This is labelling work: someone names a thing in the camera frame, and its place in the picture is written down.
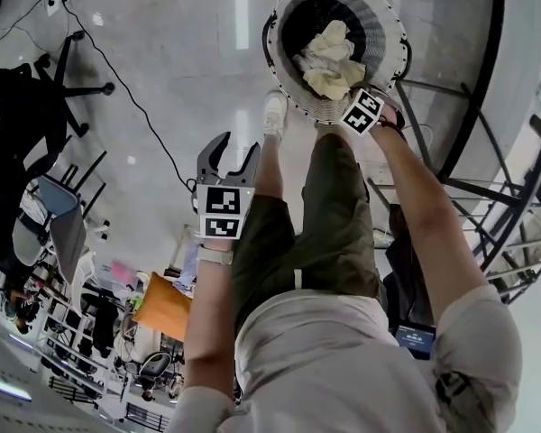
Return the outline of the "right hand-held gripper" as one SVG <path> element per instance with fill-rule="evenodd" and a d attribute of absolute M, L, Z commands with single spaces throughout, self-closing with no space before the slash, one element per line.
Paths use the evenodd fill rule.
<path fill-rule="evenodd" d="M 384 101 L 370 91 L 359 88 L 338 123 L 359 136 L 368 133 L 379 121 Z"/>

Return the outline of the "person's left forearm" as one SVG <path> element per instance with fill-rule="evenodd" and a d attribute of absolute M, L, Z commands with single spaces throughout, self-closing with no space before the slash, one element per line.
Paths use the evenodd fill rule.
<path fill-rule="evenodd" d="M 184 339 L 185 387 L 234 396 L 231 268 L 200 261 Z"/>

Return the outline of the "white black laundry basket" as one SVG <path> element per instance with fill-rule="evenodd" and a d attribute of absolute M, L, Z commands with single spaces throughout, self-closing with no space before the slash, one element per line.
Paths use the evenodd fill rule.
<path fill-rule="evenodd" d="M 326 124 L 339 120 L 353 94 L 339 101 L 319 96 L 303 79 L 293 57 L 333 20 L 349 29 L 351 60 L 365 66 L 363 85 L 387 93 L 408 74 L 412 61 L 405 28 L 387 0 L 278 0 L 261 34 L 267 65 L 294 107 Z"/>

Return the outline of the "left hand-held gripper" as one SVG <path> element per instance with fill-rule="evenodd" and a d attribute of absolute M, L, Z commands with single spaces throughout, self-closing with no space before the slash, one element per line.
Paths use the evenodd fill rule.
<path fill-rule="evenodd" d="M 192 203 L 198 216 L 197 236 L 202 239 L 237 240 L 251 207 L 254 188 L 218 184 L 218 165 L 229 143 L 230 132 L 214 138 L 197 157 L 197 185 Z M 229 171 L 226 184 L 253 184 L 261 146 L 251 146 L 239 170 Z"/>

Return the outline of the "person's olive green shorts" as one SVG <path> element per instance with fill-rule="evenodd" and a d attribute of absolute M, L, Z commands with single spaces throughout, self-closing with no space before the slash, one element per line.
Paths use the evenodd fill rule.
<path fill-rule="evenodd" d="M 282 198 L 256 195 L 234 245 L 234 327 L 264 301 L 302 286 L 378 299 L 370 198 L 352 148 L 326 134 L 315 143 L 305 186 L 303 227 L 296 234 Z"/>

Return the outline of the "cream yellow clothes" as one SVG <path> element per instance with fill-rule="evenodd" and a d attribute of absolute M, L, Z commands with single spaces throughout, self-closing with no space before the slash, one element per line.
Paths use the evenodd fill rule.
<path fill-rule="evenodd" d="M 332 101 L 343 100 L 365 79 L 366 66 L 351 60 L 354 44 L 346 38 L 348 32 L 343 21 L 333 20 L 293 57 L 308 85 Z"/>

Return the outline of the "white wristband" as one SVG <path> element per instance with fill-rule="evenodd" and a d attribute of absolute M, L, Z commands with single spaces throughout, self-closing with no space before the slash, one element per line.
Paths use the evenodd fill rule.
<path fill-rule="evenodd" d="M 212 250 L 206 248 L 203 244 L 200 244 L 197 248 L 197 260 L 199 262 L 231 265 L 233 261 L 233 252 Z"/>

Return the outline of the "black screen device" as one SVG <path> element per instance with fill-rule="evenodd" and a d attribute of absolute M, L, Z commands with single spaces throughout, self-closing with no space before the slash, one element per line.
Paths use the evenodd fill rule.
<path fill-rule="evenodd" d="M 431 359 L 436 339 L 435 327 L 401 321 L 394 337 L 399 346 L 407 349 L 415 359 L 422 361 Z"/>

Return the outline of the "person's left white shoe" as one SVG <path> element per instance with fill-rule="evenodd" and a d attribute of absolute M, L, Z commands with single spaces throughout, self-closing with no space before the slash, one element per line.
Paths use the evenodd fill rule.
<path fill-rule="evenodd" d="M 288 99 L 282 92 L 273 90 L 266 96 L 263 108 L 265 135 L 282 138 L 286 130 L 288 109 Z"/>

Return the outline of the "grey metal drying rack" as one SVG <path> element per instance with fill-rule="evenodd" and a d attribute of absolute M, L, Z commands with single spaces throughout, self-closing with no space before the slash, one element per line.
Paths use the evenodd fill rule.
<path fill-rule="evenodd" d="M 405 134 L 510 304 L 541 276 L 541 0 L 391 2 Z"/>

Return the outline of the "orange cushion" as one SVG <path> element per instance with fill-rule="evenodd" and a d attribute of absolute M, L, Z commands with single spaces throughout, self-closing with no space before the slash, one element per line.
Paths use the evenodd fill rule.
<path fill-rule="evenodd" d="M 192 299 L 179 292 L 170 281 L 152 272 L 142 305 L 133 319 L 138 324 L 183 342 L 191 303 Z"/>

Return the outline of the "grey laptop on stand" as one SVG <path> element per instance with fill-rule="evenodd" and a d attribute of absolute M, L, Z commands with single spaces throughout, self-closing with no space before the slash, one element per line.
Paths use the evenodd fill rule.
<path fill-rule="evenodd" d="M 40 199 L 50 220 L 50 239 L 61 277 L 72 284 L 86 241 L 86 228 L 76 193 L 48 175 L 38 178 Z"/>

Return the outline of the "black office chair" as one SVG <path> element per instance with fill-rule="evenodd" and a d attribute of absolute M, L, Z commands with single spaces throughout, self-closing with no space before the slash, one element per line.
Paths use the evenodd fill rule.
<path fill-rule="evenodd" d="M 112 82 L 90 88 L 64 85 L 71 44 L 85 36 L 82 30 L 65 38 L 53 77 L 47 73 L 47 54 L 32 65 L 0 69 L 0 170 L 14 170 L 29 179 L 49 171 L 67 143 L 67 129 L 79 138 L 89 131 L 87 123 L 77 122 L 67 100 L 114 93 Z"/>

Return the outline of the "person's white shirt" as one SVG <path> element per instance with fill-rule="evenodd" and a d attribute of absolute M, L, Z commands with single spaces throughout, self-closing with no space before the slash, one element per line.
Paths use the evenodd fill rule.
<path fill-rule="evenodd" d="M 489 285 L 447 308 L 427 361 L 399 346 L 376 300 L 292 290 L 238 333 L 240 403 L 187 388 L 164 433 L 505 433 L 521 370 L 516 324 Z"/>

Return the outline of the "person's right forearm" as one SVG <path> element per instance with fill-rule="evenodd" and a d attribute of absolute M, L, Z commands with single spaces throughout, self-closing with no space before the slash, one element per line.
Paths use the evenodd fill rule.
<path fill-rule="evenodd" d="M 434 174 L 389 126 L 371 129 L 390 167 L 395 190 L 426 282 L 434 320 L 486 283 L 451 199 Z"/>

